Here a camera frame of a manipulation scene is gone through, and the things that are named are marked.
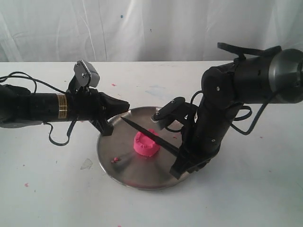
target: silver plate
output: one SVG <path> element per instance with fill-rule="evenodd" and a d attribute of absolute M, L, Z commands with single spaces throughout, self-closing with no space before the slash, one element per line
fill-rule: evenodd
<path fill-rule="evenodd" d="M 184 173 L 179 180 L 169 174 L 170 167 L 175 162 L 175 157 L 164 148 L 152 157 L 139 155 L 133 149 L 134 137 L 138 132 L 120 117 L 128 118 L 146 129 L 154 129 L 160 137 L 179 147 L 181 134 L 172 133 L 165 129 L 157 129 L 151 121 L 151 116 L 159 107 L 139 107 L 126 113 L 117 115 L 110 120 L 114 126 L 111 136 L 99 137 L 97 149 L 98 158 L 103 170 L 114 180 L 132 188 L 142 190 L 157 190 L 174 186 L 188 177 Z M 170 126 L 179 129 L 181 124 L 177 121 Z"/>

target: table surface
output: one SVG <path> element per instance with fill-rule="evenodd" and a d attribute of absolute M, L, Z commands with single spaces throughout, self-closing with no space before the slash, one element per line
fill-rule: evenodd
<path fill-rule="evenodd" d="M 139 106 L 163 106 L 200 89 L 205 70 L 224 61 L 94 62 L 98 90 Z M 0 75 L 23 71 L 62 90 L 74 62 L 0 63 Z M 32 82 L 10 84 L 33 90 Z M 38 85 L 38 92 L 53 92 Z M 254 112 L 259 105 L 252 105 Z M 269 105 L 255 130 L 229 129 L 219 154 L 202 170 L 161 191 L 112 180 L 100 167 L 99 133 L 79 122 L 65 147 L 48 141 L 47 125 L 0 129 L 0 226 L 154 227 L 302 226 L 303 104 Z M 246 129 L 251 119 L 238 122 Z M 68 122 L 54 123 L 66 139 Z"/>

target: gold label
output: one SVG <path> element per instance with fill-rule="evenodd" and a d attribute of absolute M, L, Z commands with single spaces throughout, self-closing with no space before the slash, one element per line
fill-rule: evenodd
<path fill-rule="evenodd" d="M 59 113 L 58 119 L 66 119 L 67 117 L 67 100 L 64 94 L 57 94 L 58 104 L 59 104 Z"/>

